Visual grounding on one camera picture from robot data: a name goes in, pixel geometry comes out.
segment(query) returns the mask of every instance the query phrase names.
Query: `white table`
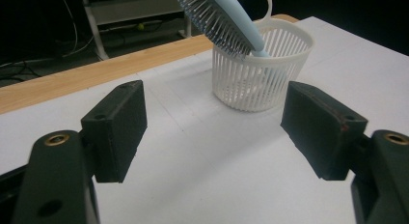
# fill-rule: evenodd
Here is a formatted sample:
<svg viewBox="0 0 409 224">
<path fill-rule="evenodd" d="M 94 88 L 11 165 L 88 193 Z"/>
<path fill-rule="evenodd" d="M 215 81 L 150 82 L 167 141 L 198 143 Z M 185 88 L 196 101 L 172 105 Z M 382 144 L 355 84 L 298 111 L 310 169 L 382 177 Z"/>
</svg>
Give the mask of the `white table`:
<svg viewBox="0 0 409 224">
<path fill-rule="evenodd" d="M 377 129 L 409 133 L 409 57 L 314 17 L 316 46 L 297 81 L 314 85 Z M 101 222 L 355 223 L 345 182 L 319 180 L 280 127 L 282 108 L 225 106 L 211 93 L 211 51 L 0 115 L 0 173 L 33 143 L 80 119 L 115 86 L 142 79 L 148 129 L 124 183 L 95 185 Z"/>
</svg>

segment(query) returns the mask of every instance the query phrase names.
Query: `dark floor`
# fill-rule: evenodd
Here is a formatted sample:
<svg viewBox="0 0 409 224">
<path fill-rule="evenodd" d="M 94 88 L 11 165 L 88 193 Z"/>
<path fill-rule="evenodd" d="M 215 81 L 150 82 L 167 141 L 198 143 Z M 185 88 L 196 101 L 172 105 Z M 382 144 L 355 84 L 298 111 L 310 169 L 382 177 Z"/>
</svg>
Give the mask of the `dark floor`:
<svg viewBox="0 0 409 224">
<path fill-rule="evenodd" d="M 138 24 L 138 20 L 135 20 L 134 24 L 115 24 L 100 28 L 102 42 L 110 58 L 183 39 L 178 32 L 184 29 L 183 18 L 148 21 L 144 30 L 138 29 Z M 192 28 L 192 35 L 198 34 L 200 33 Z M 63 47 L 67 54 L 56 58 L 28 58 L 21 59 L 24 61 L 2 62 L 0 87 L 100 61 L 95 53 L 94 40 L 79 42 L 75 50 L 74 46 L 75 42 L 65 43 Z"/>
</svg>

